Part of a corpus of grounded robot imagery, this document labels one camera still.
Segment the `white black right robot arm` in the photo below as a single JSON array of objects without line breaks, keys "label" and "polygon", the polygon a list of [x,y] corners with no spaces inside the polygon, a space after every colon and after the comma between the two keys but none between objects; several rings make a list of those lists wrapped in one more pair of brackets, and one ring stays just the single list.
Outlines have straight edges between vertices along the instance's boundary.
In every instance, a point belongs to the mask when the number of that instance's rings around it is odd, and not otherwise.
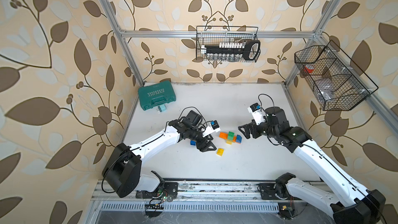
[{"label": "white black right robot arm", "polygon": [[248,139],[266,136],[276,140],[303,160],[332,191],[328,193],[291,173],[285,173],[276,180],[282,194],[287,193],[309,203],[328,214],[337,224],[376,224],[385,220],[382,213],[385,196],[378,190],[368,190],[346,173],[301,127],[291,127],[288,122],[252,122],[238,129]]}]

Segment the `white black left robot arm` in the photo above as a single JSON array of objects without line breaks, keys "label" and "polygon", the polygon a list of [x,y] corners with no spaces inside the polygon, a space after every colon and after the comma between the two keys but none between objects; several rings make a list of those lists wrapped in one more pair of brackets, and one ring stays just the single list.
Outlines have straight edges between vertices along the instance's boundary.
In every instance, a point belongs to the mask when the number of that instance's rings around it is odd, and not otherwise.
[{"label": "white black left robot arm", "polygon": [[195,141],[196,148],[201,152],[215,151],[212,133],[219,132],[217,121],[201,128],[194,126],[186,117],[166,123],[165,129],[158,134],[131,146],[119,144],[111,154],[104,170],[103,182],[107,182],[111,193],[124,198],[133,191],[145,191],[152,198],[158,198],[164,191],[164,179],[155,171],[143,169],[143,165],[162,150],[189,139]]}]

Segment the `green lego brick square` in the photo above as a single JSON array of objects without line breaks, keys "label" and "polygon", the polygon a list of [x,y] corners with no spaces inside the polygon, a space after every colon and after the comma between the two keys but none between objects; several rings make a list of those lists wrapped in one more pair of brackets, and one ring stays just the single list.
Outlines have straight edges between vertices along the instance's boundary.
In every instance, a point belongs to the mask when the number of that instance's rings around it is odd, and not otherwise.
[{"label": "green lego brick square", "polygon": [[235,133],[234,132],[228,132],[227,140],[234,142],[236,140]]}]

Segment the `small blue lego brick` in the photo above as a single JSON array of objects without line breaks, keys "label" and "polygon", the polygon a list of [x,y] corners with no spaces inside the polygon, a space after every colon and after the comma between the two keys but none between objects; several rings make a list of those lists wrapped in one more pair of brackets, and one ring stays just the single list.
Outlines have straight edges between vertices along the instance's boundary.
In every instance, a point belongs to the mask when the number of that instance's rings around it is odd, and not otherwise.
[{"label": "small blue lego brick", "polygon": [[241,137],[240,135],[237,135],[237,136],[235,137],[235,143],[241,144],[241,142],[242,142],[242,137]]}]

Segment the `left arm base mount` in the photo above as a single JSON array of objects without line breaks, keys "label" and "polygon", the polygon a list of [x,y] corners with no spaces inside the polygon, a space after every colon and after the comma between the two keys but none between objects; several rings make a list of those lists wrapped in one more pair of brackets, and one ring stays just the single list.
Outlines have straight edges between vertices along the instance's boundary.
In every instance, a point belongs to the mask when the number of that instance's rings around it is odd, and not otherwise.
[{"label": "left arm base mount", "polygon": [[173,201],[177,198],[177,194],[178,183],[166,181],[165,183],[161,183],[153,192],[137,191],[135,197],[137,199],[165,199],[167,201]]}]

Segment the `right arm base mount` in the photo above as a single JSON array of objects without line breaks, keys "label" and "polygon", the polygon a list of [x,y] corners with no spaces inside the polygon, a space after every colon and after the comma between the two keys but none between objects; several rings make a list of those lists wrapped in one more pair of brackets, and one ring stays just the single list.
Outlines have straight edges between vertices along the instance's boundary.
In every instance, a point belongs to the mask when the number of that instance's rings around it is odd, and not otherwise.
[{"label": "right arm base mount", "polygon": [[[277,194],[275,183],[259,183],[257,184],[257,191],[261,195],[262,200],[281,200],[290,201],[291,196],[286,193],[282,197]],[[293,197],[293,201],[301,201],[300,198]]]}]

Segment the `orange lego brick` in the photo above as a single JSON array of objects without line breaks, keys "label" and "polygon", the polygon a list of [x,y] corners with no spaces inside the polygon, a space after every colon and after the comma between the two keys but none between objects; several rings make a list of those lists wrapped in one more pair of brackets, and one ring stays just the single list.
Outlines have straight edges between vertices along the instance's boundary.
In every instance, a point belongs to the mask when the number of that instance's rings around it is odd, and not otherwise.
[{"label": "orange lego brick", "polygon": [[227,134],[227,133],[224,133],[224,132],[220,132],[220,133],[219,133],[219,137],[222,138],[222,139],[224,139],[224,140],[227,140],[227,139],[228,139],[228,134]]}]

